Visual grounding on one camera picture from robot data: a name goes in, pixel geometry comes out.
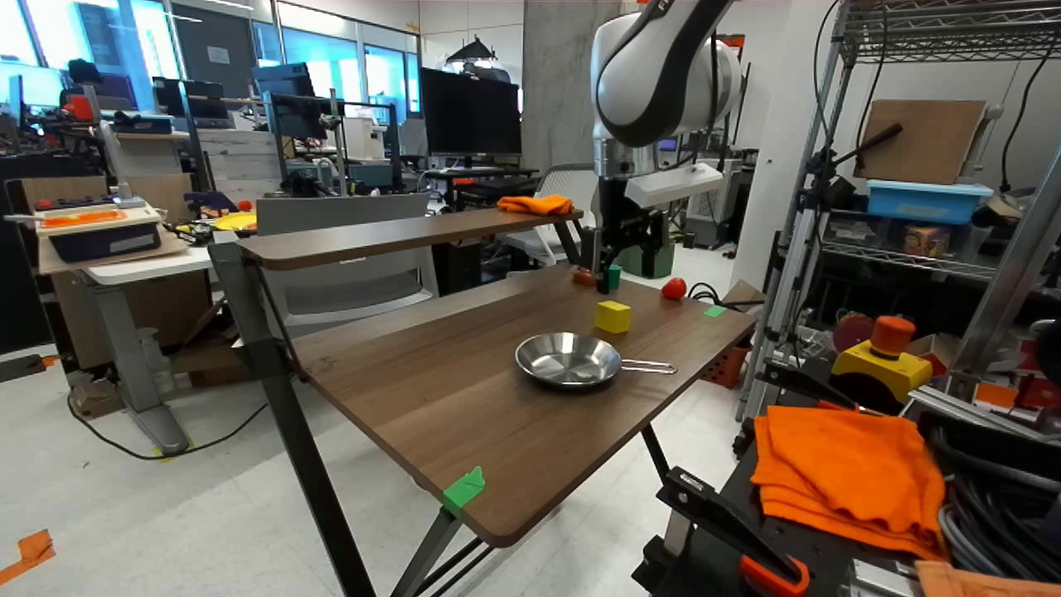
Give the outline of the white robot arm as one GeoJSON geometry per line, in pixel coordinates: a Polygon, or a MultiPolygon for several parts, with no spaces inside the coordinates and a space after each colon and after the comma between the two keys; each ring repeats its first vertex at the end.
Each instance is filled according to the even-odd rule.
{"type": "Polygon", "coordinates": [[[646,0],[592,29],[592,137],[651,147],[673,132],[711,132],[739,95],[739,55],[716,39],[733,0],[646,0]]]}

